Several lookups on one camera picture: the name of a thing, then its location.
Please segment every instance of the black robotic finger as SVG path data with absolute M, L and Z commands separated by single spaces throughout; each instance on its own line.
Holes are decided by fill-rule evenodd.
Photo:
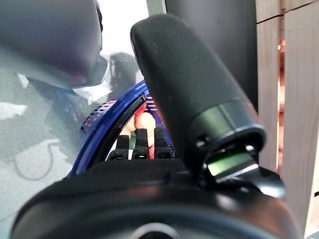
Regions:
M 145 128 L 135 130 L 136 142 L 133 150 L 132 159 L 150 158 L 148 132 Z
M 116 148 L 113 150 L 107 160 L 122 160 L 129 159 L 129 141 L 128 135 L 120 135 L 116 143 Z
M 167 144 L 163 128 L 154 129 L 154 140 L 154 158 L 173 158 L 173 154 Z

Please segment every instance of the green object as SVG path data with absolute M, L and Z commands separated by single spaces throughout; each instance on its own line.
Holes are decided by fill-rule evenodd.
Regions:
M 134 150 L 135 148 L 135 142 L 136 142 L 136 136 L 134 132 L 131 132 L 131 138 L 129 143 L 129 149 Z
M 214 162 L 209 163 L 208 169 L 212 176 L 216 176 L 249 161 L 251 158 L 247 157 L 246 152 L 234 153 L 233 155 L 223 154 L 220 158 L 214 159 Z

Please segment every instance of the black panel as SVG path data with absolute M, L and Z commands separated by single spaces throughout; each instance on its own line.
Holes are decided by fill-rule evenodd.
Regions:
M 165 0 L 167 12 L 186 20 L 219 54 L 258 109 L 254 0 Z

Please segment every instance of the red object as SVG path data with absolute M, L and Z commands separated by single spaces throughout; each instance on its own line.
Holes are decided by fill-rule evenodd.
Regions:
M 149 151 L 150 151 L 150 159 L 154 159 L 154 145 L 149 147 Z
M 144 103 L 136 112 L 135 112 L 135 116 L 139 116 L 140 114 L 142 114 L 146 109 L 146 103 Z

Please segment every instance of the blue plastic basket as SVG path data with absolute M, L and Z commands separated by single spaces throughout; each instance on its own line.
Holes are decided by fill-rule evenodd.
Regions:
M 156 127 L 163 127 L 164 125 L 160 120 L 156 105 L 153 98 L 150 96 L 149 91 L 144 81 L 132 86 L 125 94 L 118 100 L 107 101 L 96 107 L 92 113 L 88 115 L 81 126 L 81 130 L 88 134 L 87 140 L 81 148 L 74 165 L 68 174 L 68 177 L 85 172 L 90 164 L 90 160 L 94 152 L 97 150 L 98 145 L 103 140 L 103 137 L 108 133 L 111 126 L 116 122 L 118 117 L 137 100 L 141 94 L 145 94 L 147 98 L 147 106 L 145 112 L 152 114 L 156 121 Z M 172 141 L 166 130 L 164 130 L 167 143 L 173 150 Z

